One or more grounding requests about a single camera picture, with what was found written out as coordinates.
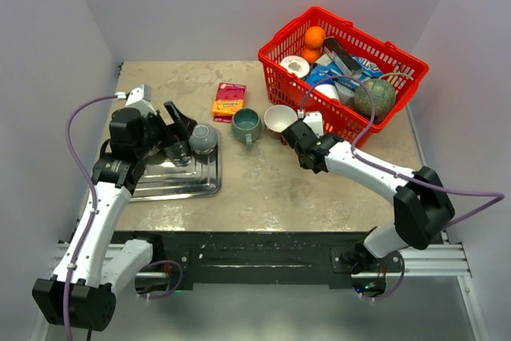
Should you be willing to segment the red floral mug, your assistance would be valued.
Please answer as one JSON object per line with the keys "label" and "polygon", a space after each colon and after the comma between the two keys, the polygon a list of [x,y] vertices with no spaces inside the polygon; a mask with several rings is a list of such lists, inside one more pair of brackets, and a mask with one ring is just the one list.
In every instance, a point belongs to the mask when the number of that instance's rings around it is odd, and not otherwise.
{"label": "red floral mug", "polygon": [[279,139],[282,145],[287,144],[282,136],[282,132],[297,120],[296,111],[286,105],[273,105],[263,115],[263,123],[266,130],[272,137]]}

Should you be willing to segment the teal green ceramic mug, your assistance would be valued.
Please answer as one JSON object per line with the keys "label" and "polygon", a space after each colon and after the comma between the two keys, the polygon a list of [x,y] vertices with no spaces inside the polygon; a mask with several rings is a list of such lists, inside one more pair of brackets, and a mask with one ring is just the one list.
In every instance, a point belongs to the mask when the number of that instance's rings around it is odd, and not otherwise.
{"label": "teal green ceramic mug", "polygon": [[254,142],[260,138],[263,125],[255,110],[243,108],[233,115],[231,129],[233,137],[237,141],[251,148]]}

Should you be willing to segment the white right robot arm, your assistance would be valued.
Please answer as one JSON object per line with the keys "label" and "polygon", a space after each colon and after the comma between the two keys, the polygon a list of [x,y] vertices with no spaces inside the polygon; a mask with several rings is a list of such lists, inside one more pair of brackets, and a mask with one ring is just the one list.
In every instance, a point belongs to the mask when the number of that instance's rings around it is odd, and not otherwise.
{"label": "white right robot arm", "polygon": [[359,152],[348,141],[324,133],[318,112],[274,105],[263,120],[267,130],[287,142],[288,149],[246,151],[252,164],[227,155],[230,178],[225,192],[191,204],[194,215],[204,218],[202,228],[226,230],[246,218],[252,224],[245,229],[270,229],[273,216],[300,228],[300,217],[324,218],[342,198],[351,196],[350,185],[335,184],[333,178],[344,176],[394,207],[393,223],[369,231],[343,253],[344,263],[351,268],[372,272],[392,252],[427,248],[453,217],[452,204],[432,169],[415,172]]}

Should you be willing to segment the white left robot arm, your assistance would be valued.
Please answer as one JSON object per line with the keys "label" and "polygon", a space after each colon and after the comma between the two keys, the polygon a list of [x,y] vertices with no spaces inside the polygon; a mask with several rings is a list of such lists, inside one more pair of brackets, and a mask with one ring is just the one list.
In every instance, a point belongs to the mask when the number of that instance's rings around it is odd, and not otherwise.
{"label": "white left robot arm", "polygon": [[116,308],[117,294],[141,270],[169,268],[160,238],[128,240],[105,261],[117,222],[145,172],[145,160],[170,131],[158,112],[133,107],[115,111],[109,139],[86,173],[90,194],[65,255],[48,279],[37,279],[32,296],[46,320],[65,328],[103,331]]}

